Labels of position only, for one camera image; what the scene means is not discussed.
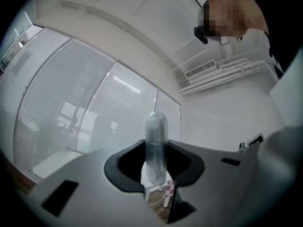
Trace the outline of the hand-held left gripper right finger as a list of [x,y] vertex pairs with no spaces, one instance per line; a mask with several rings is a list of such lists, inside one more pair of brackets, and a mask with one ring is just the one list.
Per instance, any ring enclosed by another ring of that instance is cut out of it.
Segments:
[[175,183],[172,227],[241,227],[259,218],[253,208],[260,143],[229,152],[169,141],[168,170]]

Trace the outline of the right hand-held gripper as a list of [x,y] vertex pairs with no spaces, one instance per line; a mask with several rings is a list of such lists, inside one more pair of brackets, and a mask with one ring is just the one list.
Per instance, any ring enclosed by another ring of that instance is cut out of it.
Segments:
[[238,152],[244,153],[247,151],[247,149],[250,147],[250,145],[253,145],[255,143],[262,143],[264,141],[264,137],[262,133],[259,133],[255,136],[253,136],[250,140],[247,142],[241,142],[239,144]]

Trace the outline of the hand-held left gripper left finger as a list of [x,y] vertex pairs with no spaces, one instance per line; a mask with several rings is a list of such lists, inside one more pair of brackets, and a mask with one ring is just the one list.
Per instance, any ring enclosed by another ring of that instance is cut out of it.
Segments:
[[23,200],[47,227],[164,227],[145,199],[143,158],[143,140],[82,155]]

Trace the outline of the checkered cloth side table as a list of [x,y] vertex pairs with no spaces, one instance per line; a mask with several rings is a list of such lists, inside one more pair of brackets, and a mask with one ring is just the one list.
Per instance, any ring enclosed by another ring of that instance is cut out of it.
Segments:
[[172,180],[168,181],[168,185],[166,187],[166,191],[164,194],[164,203],[163,203],[164,208],[167,208],[170,198],[173,197],[174,195],[174,187],[175,187],[174,182]]

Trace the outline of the white ceiling pipes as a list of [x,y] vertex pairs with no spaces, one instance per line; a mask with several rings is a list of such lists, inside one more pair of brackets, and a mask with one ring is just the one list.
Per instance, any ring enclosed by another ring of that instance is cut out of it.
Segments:
[[275,73],[273,67],[264,59],[249,54],[227,58],[216,64],[217,69],[215,70],[199,73],[188,79],[185,77],[184,83],[181,84],[181,89],[178,91],[179,94],[189,95],[262,71],[268,71],[272,75]]

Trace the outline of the white ceiling air vent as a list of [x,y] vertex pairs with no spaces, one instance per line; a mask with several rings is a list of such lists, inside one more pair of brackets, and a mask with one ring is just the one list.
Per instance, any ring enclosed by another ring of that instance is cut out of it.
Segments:
[[203,63],[203,64],[197,66],[196,68],[186,72],[185,76],[188,79],[188,78],[192,78],[192,77],[198,75],[199,73],[210,72],[211,70],[215,70],[215,69],[217,69],[217,64],[214,60],[211,60],[211,61]]

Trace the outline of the person's dark clothing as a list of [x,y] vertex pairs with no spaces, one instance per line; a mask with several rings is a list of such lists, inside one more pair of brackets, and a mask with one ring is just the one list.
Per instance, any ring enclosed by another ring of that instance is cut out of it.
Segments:
[[267,27],[269,55],[278,78],[291,65],[303,46],[303,0],[255,0],[261,9]]

